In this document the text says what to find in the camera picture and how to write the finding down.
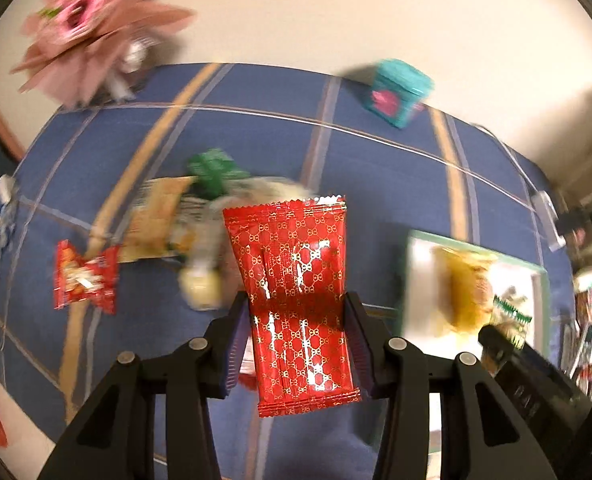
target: wall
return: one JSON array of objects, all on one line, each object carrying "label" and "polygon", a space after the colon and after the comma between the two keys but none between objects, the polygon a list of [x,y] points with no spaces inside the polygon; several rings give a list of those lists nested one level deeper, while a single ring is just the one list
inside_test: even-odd
[{"label": "wall", "polygon": [[[484,124],[553,178],[592,146],[592,21],[576,0],[162,0],[198,10],[171,62],[275,64],[361,78],[383,57],[436,82],[429,104]],[[0,108],[28,145],[56,105],[18,95],[18,35],[0,20]]]}]

